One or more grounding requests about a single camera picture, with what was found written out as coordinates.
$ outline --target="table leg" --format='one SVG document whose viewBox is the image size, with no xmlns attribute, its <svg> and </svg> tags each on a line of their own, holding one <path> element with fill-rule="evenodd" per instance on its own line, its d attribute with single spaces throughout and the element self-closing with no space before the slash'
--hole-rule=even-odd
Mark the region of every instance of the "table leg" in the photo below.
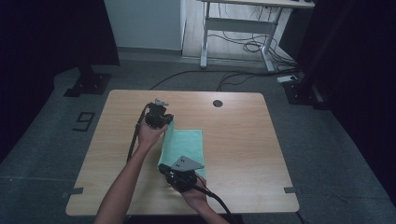
<svg viewBox="0 0 396 224">
<path fill-rule="evenodd" d="M 277 11 L 276 18 L 274 19 L 273 24 L 271 26 L 269 36 L 265 41 L 264 48 L 262 48 L 262 57 L 264 58 L 265 64 L 267 65 L 267 69 L 269 72 L 275 72 L 274 66 L 271 61 L 272 57 L 271 54 L 269 53 L 269 48 L 271 47 L 271 42 L 274 38 L 274 34 L 276 31 L 277 24 L 279 22 L 280 14 L 282 13 L 282 9 L 283 7 L 280 7 L 279 10 Z"/>
<path fill-rule="evenodd" d="M 206 6 L 206 15 L 205 15 L 205 26 L 204 26 L 204 42 L 202 43 L 201 49 L 201 68 L 206 68 L 206 59 L 207 59 L 207 25 L 206 22 L 209 20 L 209 9 L 210 3 L 207 3 Z"/>
</svg>

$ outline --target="metal bracket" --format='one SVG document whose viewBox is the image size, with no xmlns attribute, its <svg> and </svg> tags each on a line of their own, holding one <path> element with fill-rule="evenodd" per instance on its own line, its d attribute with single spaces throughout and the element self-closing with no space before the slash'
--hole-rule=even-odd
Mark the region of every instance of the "metal bracket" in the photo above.
<svg viewBox="0 0 396 224">
<path fill-rule="evenodd" d="M 172 170 L 175 171 L 180 171 L 180 172 L 186 172 L 186 171 L 193 171 L 197 169 L 203 169 L 204 166 L 197 162 L 194 161 L 188 157 L 181 156 L 173 165 L 172 165 Z"/>
<path fill-rule="evenodd" d="M 155 105 L 169 105 L 169 104 L 167 104 L 166 102 L 161 101 L 159 99 L 155 99 Z"/>
</svg>

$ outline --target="teal towel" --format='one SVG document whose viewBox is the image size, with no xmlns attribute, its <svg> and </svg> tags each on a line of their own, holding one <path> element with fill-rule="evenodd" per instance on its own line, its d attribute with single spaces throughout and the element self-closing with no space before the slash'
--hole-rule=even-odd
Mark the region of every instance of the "teal towel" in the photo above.
<svg viewBox="0 0 396 224">
<path fill-rule="evenodd" d="M 180 156 L 205 165 L 202 130 L 175 130 L 175 122 L 172 121 L 164 135 L 163 153 L 159 164 L 172 166 Z M 205 178 L 205 168 L 195 172 Z"/>
</svg>

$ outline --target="black cable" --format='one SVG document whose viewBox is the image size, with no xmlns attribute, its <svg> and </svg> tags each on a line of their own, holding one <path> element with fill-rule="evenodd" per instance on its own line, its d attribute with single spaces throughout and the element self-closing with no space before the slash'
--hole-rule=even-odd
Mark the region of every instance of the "black cable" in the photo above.
<svg viewBox="0 0 396 224">
<path fill-rule="evenodd" d="M 224 31 L 223 31 L 223 34 L 224 34 L 224 37 L 226 38 L 226 39 L 230 39 L 230 40 L 234 40 L 234 41 L 237 41 L 237 40 L 251 40 L 251 39 L 254 39 L 254 38 L 258 38 L 258 37 L 263 37 L 263 36 L 265 36 L 265 35 L 256 35 L 256 36 L 254 36 L 254 37 L 249 37 L 249 38 L 231 38 L 231 37 L 228 37 L 225 33 L 224 33 Z"/>
<path fill-rule="evenodd" d="M 219 17 L 221 17 L 220 3 L 219 3 Z"/>
<path fill-rule="evenodd" d="M 262 18 L 262 11 L 260 12 L 260 16 L 259 16 L 259 18 L 257 19 L 258 21 Z"/>
<path fill-rule="evenodd" d="M 300 221 L 301 221 L 302 224 L 307 224 L 307 223 L 308 223 L 308 222 L 305 221 L 305 219 L 301 216 L 301 214 L 300 214 L 299 211 L 297 211 L 296 214 L 297 214 L 297 217 L 300 219 Z"/>
<path fill-rule="evenodd" d="M 250 16 L 248 17 L 249 19 L 251 19 L 251 17 L 254 15 L 254 13 L 257 11 L 257 6 L 254 7 L 254 11 L 250 14 Z"/>
<path fill-rule="evenodd" d="M 271 19 L 272 7 L 270 7 L 270 13 L 268 14 L 268 21 Z"/>
<path fill-rule="evenodd" d="M 198 176 L 198 175 L 195 173 L 195 177 L 197 177 L 197 178 L 201 181 L 202 185 L 204 186 L 204 188 L 205 188 L 207 191 L 211 192 L 210 189 L 209 189 L 209 188 L 206 186 L 206 184 L 204 183 L 204 180 L 202 180 L 202 178 L 201 178 L 200 176 Z"/>
<path fill-rule="evenodd" d="M 249 72 L 240 72 L 240 73 L 235 73 L 235 74 L 231 74 L 227 77 L 223 77 L 220 81 L 220 84 L 218 85 L 216 91 L 222 91 L 222 87 L 224 85 L 239 85 L 242 84 L 244 82 L 246 82 L 248 79 L 250 79 L 251 77 L 268 77 L 268 76 L 274 76 L 274 75 L 280 75 L 280 74 L 287 74 L 287 73 L 296 73 L 299 70 L 296 68 L 291 68 L 291 69 L 285 69 L 282 71 L 277 71 L 274 73 L 249 73 Z M 237 76 L 251 76 L 251 77 L 247 77 L 245 80 L 240 81 L 239 83 L 231 83 L 231 82 L 227 82 L 225 83 L 225 80 L 231 78 L 231 77 L 237 77 Z"/>
<path fill-rule="evenodd" d="M 145 117 L 146 110 L 147 110 L 148 107 L 149 107 L 149 104 L 147 104 L 145 106 L 145 108 L 143 109 L 142 113 L 140 114 L 139 120 L 137 121 L 136 125 L 134 126 L 134 137 L 132 139 L 131 146 L 129 147 L 128 156 L 127 156 L 127 159 L 126 159 L 127 162 L 132 157 L 132 152 L 134 151 L 134 144 L 136 142 L 137 136 L 139 135 L 139 129 L 140 129 L 140 126 L 142 124 L 143 117 Z"/>
<path fill-rule="evenodd" d="M 270 7 L 270 8 L 272 9 L 272 7 Z M 277 7 L 276 10 L 273 11 L 273 12 L 277 12 L 278 10 L 279 10 L 279 7 Z M 267 10 L 265 10 L 265 12 L 266 12 L 266 13 L 270 13 L 270 11 L 267 11 Z"/>
<path fill-rule="evenodd" d="M 224 40 L 226 40 L 226 41 L 229 41 L 229 42 L 232 42 L 232 43 L 235 43 L 235 44 L 239 44 L 239 45 L 243 45 L 244 47 L 243 47 L 243 50 L 244 51 L 248 51 L 248 52 L 257 52 L 257 51 L 260 51 L 261 50 L 261 47 L 262 47 L 262 44 L 263 43 L 261 43 L 261 42 L 258 42 L 258 41 L 256 41 L 256 40 L 254 40 L 254 41 L 248 41 L 248 42 L 237 42 L 237 41 L 235 41 L 235 40 L 249 40 L 249 39 L 252 39 L 252 38 L 246 38 L 246 39 L 233 39 L 233 38 L 230 38 L 230 37 L 224 37 L 224 36 L 221 36 L 221 35 L 208 35 L 208 36 L 215 36 L 215 37 L 218 37 L 218 38 L 222 38 L 222 39 L 224 39 Z M 249 49 L 248 48 L 248 46 L 255 46 L 255 47 L 257 47 L 258 49 Z"/>
<path fill-rule="evenodd" d="M 227 12 L 227 4 L 225 4 L 225 3 L 224 3 L 224 10 L 225 10 L 225 14 L 227 14 L 228 18 L 230 18 L 230 15 L 228 15 L 228 12 Z"/>
<path fill-rule="evenodd" d="M 201 72 L 204 72 L 204 71 L 201 71 L 201 70 L 197 70 L 197 71 L 191 70 L 191 71 L 184 71 L 184 72 L 179 72 L 179 73 L 173 74 L 172 76 L 167 77 L 166 79 L 164 79 L 164 80 L 160 81 L 159 83 L 155 84 L 155 85 L 154 85 L 153 87 L 151 87 L 149 90 L 152 91 L 154 88 L 156 88 L 156 87 L 159 86 L 160 84 L 164 83 L 165 81 L 171 79 L 172 77 L 177 77 L 177 76 L 180 76 L 180 75 L 183 75 L 183 74 L 186 74 L 186 73 L 201 73 Z"/>
<path fill-rule="evenodd" d="M 200 188 L 200 187 L 198 187 L 198 186 L 196 186 L 196 185 L 191 185 L 191 187 L 192 187 L 193 189 L 196 189 L 196 190 L 198 190 L 198 191 L 200 191 L 200 192 L 206 194 L 207 196 L 209 196 L 209 197 L 211 197 L 211 198 L 216 199 L 216 201 L 218 201 L 219 204 L 224 208 L 224 210 L 225 210 L 225 212 L 227 213 L 228 217 L 230 218 L 231 222 L 234 223 L 234 224 L 238 224 L 238 221 L 236 221 L 236 219 L 235 219 L 235 217 L 233 216 L 233 214 L 231 213 L 230 209 L 228 209 L 227 205 L 225 205 L 224 201 L 223 201 L 218 195 L 216 195 L 215 193 L 213 193 L 213 192 L 211 192 L 211 191 L 209 191 L 209 190 Z"/>
<path fill-rule="evenodd" d="M 225 82 L 225 83 L 221 84 L 220 89 L 222 88 L 222 86 L 225 86 L 225 85 L 237 86 L 237 85 L 243 84 L 243 83 L 245 83 L 248 79 L 251 79 L 251 78 L 253 78 L 253 77 L 254 77 L 254 76 L 246 77 L 244 80 L 242 80 L 242 81 L 240 81 L 240 82 L 237 82 L 237 83 Z"/>
</svg>

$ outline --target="standing desk frame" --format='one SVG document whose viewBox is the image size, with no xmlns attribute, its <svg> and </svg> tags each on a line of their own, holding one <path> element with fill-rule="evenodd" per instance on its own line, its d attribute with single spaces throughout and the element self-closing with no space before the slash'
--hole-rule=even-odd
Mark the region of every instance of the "standing desk frame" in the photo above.
<svg viewBox="0 0 396 224">
<path fill-rule="evenodd" d="M 239 33 L 252 33 L 268 35 L 263 48 L 261 49 L 262 57 L 267 66 L 269 72 L 275 72 L 272 57 L 269 53 L 271 42 L 274 38 L 276 27 L 279 22 L 282 9 L 284 7 L 314 7 L 314 3 L 306 3 L 304 0 L 298 2 L 291 0 L 201 0 L 207 2 L 206 14 L 205 14 L 205 28 L 204 28 L 204 42 L 201 49 L 201 68 L 207 66 L 207 33 L 209 30 L 212 31 L 227 31 L 227 32 L 239 32 Z M 240 4 L 240 5 L 255 5 L 255 6 L 268 6 L 268 7 L 279 7 L 276 13 L 276 17 L 273 21 L 248 21 L 248 20 L 237 20 L 237 19 L 223 19 L 223 18 L 211 18 L 210 17 L 210 3 L 226 3 L 226 4 Z"/>
</svg>

